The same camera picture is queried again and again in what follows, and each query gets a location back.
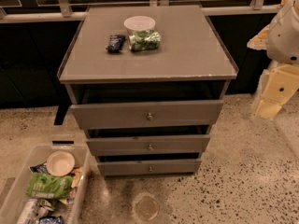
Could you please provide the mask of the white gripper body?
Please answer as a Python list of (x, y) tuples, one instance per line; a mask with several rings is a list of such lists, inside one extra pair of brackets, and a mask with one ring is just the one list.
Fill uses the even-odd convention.
[(260, 76), (255, 114), (272, 119), (299, 89), (299, 65), (271, 62)]

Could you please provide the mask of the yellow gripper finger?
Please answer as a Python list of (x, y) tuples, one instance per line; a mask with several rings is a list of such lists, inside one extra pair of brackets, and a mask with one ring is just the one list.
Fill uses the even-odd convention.
[(249, 40), (247, 47), (255, 50), (266, 50), (269, 26), (266, 25), (257, 35)]

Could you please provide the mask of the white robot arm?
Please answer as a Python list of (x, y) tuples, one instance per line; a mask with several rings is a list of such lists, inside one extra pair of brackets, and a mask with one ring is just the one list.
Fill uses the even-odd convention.
[(273, 118), (299, 90), (299, 0), (281, 0), (278, 14), (247, 44), (250, 49), (265, 50), (276, 63), (267, 76), (255, 113)]

